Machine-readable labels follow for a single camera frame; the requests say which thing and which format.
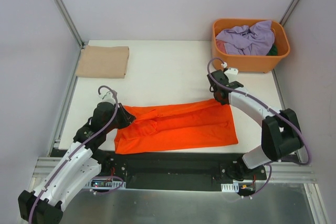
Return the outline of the orange t shirt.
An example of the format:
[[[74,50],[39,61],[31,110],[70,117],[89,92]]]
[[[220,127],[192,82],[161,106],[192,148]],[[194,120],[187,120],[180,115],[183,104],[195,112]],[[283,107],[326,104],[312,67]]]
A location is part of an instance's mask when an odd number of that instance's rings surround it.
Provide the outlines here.
[[[115,152],[136,154],[238,144],[232,110],[215,99],[186,104],[126,106],[134,122],[117,131]]]

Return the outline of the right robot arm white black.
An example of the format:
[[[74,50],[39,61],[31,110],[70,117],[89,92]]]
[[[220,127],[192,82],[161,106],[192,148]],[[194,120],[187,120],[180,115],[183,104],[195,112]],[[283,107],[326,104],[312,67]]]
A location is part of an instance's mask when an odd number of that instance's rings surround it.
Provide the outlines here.
[[[248,179],[258,166],[276,162],[303,147],[298,120],[292,110],[275,110],[249,94],[238,81],[229,82],[221,70],[209,72],[210,91],[222,105],[231,105],[252,118],[261,127],[261,144],[245,153],[236,173]]]

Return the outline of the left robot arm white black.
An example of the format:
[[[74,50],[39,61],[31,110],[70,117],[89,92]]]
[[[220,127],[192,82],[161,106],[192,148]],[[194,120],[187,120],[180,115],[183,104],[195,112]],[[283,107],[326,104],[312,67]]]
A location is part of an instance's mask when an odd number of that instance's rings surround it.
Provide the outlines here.
[[[60,223],[67,205],[91,180],[117,180],[121,187],[123,179],[114,176],[111,155],[100,146],[108,133],[135,119],[120,103],[98,103],[50,174],[35,189],[19,195],[20,217],[28,223]]]

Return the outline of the pink garment in basket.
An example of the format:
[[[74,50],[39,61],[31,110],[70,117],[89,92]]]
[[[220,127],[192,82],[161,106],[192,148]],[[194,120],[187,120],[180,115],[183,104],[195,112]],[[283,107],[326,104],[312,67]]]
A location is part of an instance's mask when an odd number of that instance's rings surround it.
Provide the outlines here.
[[[216,47],[221,53],[223,53],[223,54],[226,53],[225,42],[224,41],[216,40]]]

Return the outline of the orange plastic basket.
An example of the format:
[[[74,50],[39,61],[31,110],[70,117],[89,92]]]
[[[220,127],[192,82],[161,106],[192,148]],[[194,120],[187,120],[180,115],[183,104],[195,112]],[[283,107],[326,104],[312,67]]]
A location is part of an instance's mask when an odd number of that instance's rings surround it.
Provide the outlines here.
[[[225,54],[219,50],[216,44],[216,36],[224,29],[233,28],[235,26],[248,25],[252,26],[260,19],[244,19],[244,18],[220,18],[212,24],[212,57],[218,58],[213,61],[215,69],[221,69],[221,62],[223,60],[229,67],[237,68],[240,72],[262,72],[268,73],[272,71],[275,66],[286,58],[290,53],[290,45],[283,26],[272,21],[271,30],[275,36],[275,46],[278,50],[276,56],[261,56],[261,55],[230,55]]]

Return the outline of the folded beige t shirt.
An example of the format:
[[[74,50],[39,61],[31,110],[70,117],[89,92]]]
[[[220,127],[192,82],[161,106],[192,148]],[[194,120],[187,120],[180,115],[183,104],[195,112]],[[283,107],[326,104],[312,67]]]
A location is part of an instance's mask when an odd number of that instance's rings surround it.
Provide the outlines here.
[[[76,70],[80,78],[123,79],[127,72],[129,47],[86,46]]]

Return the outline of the lilac t shirt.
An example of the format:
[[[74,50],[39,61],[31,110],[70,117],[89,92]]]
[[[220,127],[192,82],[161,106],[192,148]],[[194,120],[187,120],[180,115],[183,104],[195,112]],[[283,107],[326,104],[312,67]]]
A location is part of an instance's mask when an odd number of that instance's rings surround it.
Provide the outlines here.
[[[272,21],[264,20],[252,26],[235,26],[223,29],[215,38],[224,43],[226,54],[266,56],[275,43],[271,25]]]

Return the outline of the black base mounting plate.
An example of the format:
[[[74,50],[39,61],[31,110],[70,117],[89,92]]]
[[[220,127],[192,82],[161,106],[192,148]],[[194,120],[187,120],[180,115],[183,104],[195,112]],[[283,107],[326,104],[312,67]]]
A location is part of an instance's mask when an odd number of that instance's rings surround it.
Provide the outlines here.
[[[266,180],[263,166],[249,172],[239,169],[241,155],[235,153],[141,153],[111,155],[113,174],[127,189],[220,191],[224,184]],[[98,188],[106,180],[93,184]]]

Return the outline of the dark green garment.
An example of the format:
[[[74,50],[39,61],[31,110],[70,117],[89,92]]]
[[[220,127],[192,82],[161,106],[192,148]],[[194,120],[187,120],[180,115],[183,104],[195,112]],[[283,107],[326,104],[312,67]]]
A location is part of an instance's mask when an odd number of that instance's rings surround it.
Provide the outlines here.
[[[278,48],[275,44],[272,45],[271,49],[268,51],[267,56],[277,56]]]

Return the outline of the aluminium frame rail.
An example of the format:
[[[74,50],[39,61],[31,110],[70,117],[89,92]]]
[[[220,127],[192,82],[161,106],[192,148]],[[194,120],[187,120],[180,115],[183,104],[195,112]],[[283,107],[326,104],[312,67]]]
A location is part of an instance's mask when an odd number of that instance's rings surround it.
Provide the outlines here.
[[[39,157],[32,178],[45,178],[59,163],[61,157]],[[270,183],[316,184],[315,173],[310,166],[277,162],[272,165]]]

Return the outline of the left aluminium corner post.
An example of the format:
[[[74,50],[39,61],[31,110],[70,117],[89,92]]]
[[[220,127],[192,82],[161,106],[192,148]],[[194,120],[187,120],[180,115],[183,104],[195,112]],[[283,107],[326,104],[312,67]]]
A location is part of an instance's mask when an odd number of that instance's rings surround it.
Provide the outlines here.
[[[85,46],[85,42],[82,39],[82,37],[79,34],[79,31],[74,23],[74,21],[72,20],[63,0],[54,0],[62,18],[64,19],[67,27],[70,30],[70,33],[72,34],[73,38],[75,39],[75,41],[77,42],[78,46],[83,49]]]

